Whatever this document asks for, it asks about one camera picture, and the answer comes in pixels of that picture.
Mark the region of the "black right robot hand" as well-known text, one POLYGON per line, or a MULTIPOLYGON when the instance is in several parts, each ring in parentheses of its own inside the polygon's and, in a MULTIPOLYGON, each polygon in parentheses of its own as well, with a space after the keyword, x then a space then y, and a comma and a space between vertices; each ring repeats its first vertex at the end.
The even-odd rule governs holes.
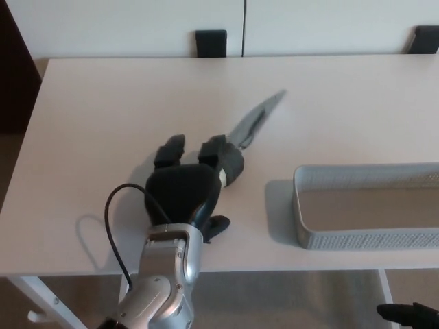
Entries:
POLYGON ((377 312, 384 320, 411 328, 438 328, 438 310, 413 304, 380 304, 377 312))

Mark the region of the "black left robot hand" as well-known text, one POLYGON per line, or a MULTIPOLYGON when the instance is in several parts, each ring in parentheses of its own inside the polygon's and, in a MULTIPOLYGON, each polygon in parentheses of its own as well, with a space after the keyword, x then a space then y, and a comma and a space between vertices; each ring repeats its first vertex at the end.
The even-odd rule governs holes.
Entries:
POLYGON ((220 155, 226 145, 224 135, 202 144, 197 163, 182 164, 185 136, 177 134, 160 146, 154 170, 145 183, 145 208, 154 226, 186 223, 201 231, 205 243, 230 225, 230 219, 214 215, 222 190, 220 155))

